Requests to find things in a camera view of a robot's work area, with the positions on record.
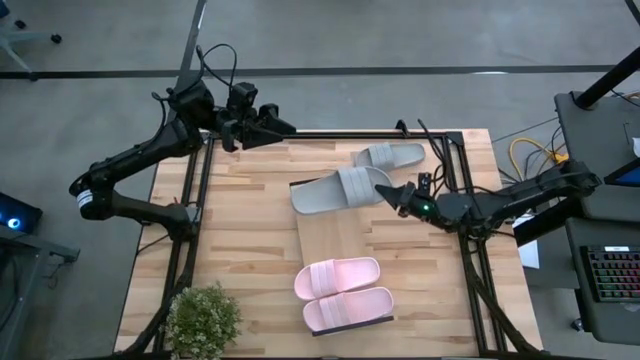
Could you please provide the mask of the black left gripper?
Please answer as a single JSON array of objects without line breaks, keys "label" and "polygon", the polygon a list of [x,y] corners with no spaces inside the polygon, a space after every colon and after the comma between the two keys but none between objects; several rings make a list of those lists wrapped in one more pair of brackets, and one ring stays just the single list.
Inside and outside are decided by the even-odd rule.
[{"label": "black left gripper", "polygon": [[217,133],[222,140],[222,148],[226,152],[235,152],[238,150],[235,142],[238,141],[243,150],[249,150],[281,142],[281,134],[296,133],[295,126],[280,118],[279,106],[274,103],[264,104],[259,108],[258,124],[266,130],[253,128],[256,118],[257,110],[252,107],[240,111],[219,108]]}]

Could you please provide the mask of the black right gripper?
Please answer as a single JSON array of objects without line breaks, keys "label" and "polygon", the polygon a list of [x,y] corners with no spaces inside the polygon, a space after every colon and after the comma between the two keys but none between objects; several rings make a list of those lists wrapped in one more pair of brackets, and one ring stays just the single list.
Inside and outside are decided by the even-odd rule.
[{"label": "black right gripper", "polygon": [[434,197],[415,192],[415,184],[408,182],[399,187],[378,184],[376,191],[385,199],[398,216],[415,216],[422,221],[449,223],[450,220],[441,212]]}]

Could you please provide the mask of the grey rubber slide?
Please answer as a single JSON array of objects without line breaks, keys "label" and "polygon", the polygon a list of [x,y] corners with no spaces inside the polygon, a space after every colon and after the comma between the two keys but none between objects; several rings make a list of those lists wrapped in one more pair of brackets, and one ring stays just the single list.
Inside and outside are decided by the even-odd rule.
[{"label": "grey rubber slide", "polygon": [[375,205],[384,200],[377,185],[392,186],[389,175],[374,167],[343,167],[334,173],[291,188],[291,203],[302,215],[315,215]]},{"label": "grey rubber slide", "polygon": [[414,166],[425,159],[424,147],[419,143],[377,143],[360,151],[355,166],[370,166],[388,171]]}]

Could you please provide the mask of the light wooden board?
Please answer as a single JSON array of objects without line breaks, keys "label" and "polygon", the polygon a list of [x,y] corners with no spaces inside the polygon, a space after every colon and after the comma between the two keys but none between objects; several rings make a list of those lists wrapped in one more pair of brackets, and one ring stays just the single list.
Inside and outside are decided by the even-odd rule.
[{"label": "light wooden board", "polygon": [[[360,214],[356,209],[338,210],[315,215],[298,214],[296,222],[303,261],[302,269],[307,265],[323,260],[372,257],[365,247],[360,229]],[[381,287],[376,284],[379,279],[371,285],[346,292]],[[392,311],[390,315],[364,323],[319,332],[309,330],[316,337],[389,322],[393,319]]]}]

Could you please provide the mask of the pink rubber slide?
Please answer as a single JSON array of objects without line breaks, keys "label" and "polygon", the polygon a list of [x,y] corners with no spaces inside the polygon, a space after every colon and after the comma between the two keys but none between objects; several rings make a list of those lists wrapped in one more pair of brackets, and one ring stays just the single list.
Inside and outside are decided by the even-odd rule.
[{"label": "pink rubber slide", "polygon": [[385,287],[373,287],[313,300],[302,314],[309,329],[319,332],[375,320],[390,315],[393,308],[392,293]]},{"label": "pink rubber slide", "polygon": [[380,265],[372,257],[329,259],[305,266],[294,280],[294,293],[305,301],[320,299],[375,283]]}]

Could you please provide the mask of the white paper sheet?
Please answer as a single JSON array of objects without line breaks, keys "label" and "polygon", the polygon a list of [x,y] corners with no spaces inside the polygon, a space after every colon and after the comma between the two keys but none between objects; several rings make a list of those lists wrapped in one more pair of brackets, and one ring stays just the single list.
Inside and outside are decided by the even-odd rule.
[{"label": "white paper sheet", "polygon": [[518,247],[520,261],[523,267],[531,269],[540,268],[538,242],[531,241]]}]

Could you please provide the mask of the green potted plant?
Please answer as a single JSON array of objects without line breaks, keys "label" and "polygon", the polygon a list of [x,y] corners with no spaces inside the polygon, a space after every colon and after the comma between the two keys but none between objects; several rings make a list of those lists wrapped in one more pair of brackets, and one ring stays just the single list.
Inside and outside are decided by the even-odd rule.
[{"label": "green potted plant", "polygon": [[164,326],[175,358],[221,360],[241,334],[238,301],[219,282],[187,288],[172,301]]}]

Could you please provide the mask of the grey desk top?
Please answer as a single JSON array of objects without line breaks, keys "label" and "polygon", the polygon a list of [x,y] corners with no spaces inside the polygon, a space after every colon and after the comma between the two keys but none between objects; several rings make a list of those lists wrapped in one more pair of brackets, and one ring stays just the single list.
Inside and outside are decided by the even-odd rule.
[{"label": "grey desk top", "polygon": [[[564,93],[554,102],[570,158],[585,163],[599,179],[637,159],[633,140],[640,139],[640,101],[604,97],[584,110]],[[640,186],[602,184],[581,206],[594,220],[640,223]]]},{"label": "grey desk top", "polygon": [[600,342],[640,346],[640,303],[600,303],[593,298],[582,246],[638,246],[640,225],[572,218],[566,232],[579,283],[576,297],[584,329]]}]

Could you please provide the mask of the backlit computer keyboard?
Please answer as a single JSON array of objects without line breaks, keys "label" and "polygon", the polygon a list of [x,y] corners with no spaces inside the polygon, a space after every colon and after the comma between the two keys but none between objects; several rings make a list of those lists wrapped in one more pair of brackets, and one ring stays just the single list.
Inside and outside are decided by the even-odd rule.
[{"label": "backlit computer keyboard", "polygon": [[582,246],[593,298],[600,303],[640,303],[640,247]]}]

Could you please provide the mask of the tablet with blue screen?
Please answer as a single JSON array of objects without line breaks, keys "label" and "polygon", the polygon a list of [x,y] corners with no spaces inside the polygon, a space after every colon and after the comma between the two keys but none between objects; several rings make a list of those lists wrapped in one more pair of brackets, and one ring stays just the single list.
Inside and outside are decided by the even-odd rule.
[{"label": "tablet with blue screen", "polygon": [[640,187],[640,158],[625,164],[604,178],[607,185]]}]

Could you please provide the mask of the black pole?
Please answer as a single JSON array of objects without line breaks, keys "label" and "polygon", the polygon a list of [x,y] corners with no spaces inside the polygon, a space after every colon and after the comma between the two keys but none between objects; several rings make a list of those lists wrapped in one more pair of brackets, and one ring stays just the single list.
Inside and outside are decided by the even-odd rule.
[{"label": "black pole", "polygon": [[584,110],[592,108],[602,97],[638,69],[640,69],[640,46],[604,74],[586,91],[577,96],[573,96],[574,104]]}]

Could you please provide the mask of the black computer blue light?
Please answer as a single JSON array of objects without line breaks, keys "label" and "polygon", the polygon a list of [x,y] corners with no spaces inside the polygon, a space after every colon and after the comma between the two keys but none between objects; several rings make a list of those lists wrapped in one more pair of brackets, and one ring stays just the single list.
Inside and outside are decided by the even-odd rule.
[{"label": "black computer blue light", "polygon": [[31,234],[43,215],[40,208],[0,192],[0,225]]}]

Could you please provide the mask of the grey office chair base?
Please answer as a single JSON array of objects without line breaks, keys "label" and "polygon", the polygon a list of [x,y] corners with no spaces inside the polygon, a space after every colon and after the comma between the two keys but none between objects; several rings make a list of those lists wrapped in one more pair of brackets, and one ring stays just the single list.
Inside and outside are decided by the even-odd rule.
[{"label": "grey office chair base", "polygon": [[62,36],[57,33],[27,30],[27,24],[11,12],[6,0],[0,0],[0,49],[25,71],[26,78],[32,82],[37,81],[39,76],[14,50],[13,44],[43,39],[49,39],[56,45],[63,41]]}]

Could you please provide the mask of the grey metal side table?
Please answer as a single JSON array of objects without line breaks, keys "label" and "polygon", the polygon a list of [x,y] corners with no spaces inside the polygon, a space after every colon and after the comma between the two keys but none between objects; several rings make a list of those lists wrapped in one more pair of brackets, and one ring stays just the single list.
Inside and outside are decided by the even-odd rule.
[{"label": "grey metal side table", "polygon": [[75,262],[78,248],[0,226],[0,360],[16,360],[37,287],[51,256]]}]

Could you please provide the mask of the black aluminium table frame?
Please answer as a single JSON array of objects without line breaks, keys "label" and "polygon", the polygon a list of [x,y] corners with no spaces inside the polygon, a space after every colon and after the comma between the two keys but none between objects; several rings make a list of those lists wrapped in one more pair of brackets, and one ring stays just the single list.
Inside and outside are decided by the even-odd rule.
[{"label": "black aluminium table frame", "polygon": [[[352,163],[373,142],[424,143],[426,160],[393,172],[395,184],[433,171],[429,144],[404,139],[398,130],[302,131],[298,138],[226,153],[216,141],[198,244],[193,287],[216,282],[235,297],[244,323],[229,357],[371,358],[477,355],[459,242],[417,220],[397,217],[386,204],[345,211],[345,220],[322,220],[313,230],[339,231],[362,240],[364,253],[381,265],[376,284],[395,299],[394,320],[313,337],[306,327],[305,302],[293,281],[306,265],[291,207],[289,183],[325,176]],[[135,259],[115,351],[129,347],[160,306],[171,241],[147,248]],[[524,269],[516,243],[496,236],[487,243],[497,297],[505,313],[536,348],[542,348]]]}]

